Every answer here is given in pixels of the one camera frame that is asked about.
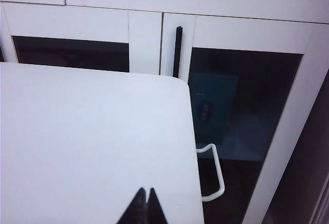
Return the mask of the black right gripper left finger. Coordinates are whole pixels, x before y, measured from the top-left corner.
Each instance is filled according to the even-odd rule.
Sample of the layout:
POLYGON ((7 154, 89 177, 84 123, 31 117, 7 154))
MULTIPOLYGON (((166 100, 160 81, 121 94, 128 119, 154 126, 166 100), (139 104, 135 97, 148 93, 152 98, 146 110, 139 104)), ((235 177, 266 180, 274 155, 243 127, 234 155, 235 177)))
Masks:
POLYGON ((140 188, 134 198, 121 215, 117 224, 135 223, 140 224, 144 222, 146 210, 146 193, 144 188, 140 188))

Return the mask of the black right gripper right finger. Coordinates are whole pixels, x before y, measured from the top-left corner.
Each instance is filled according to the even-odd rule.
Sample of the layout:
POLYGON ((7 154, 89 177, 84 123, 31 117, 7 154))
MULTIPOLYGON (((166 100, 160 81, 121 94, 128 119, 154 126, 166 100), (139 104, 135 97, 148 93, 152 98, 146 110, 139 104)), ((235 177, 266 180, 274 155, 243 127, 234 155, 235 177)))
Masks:
POLYGON ((149 198, 147 201, 147 223, 167 224, 165 214, 154 188, 150 189, 149 198))

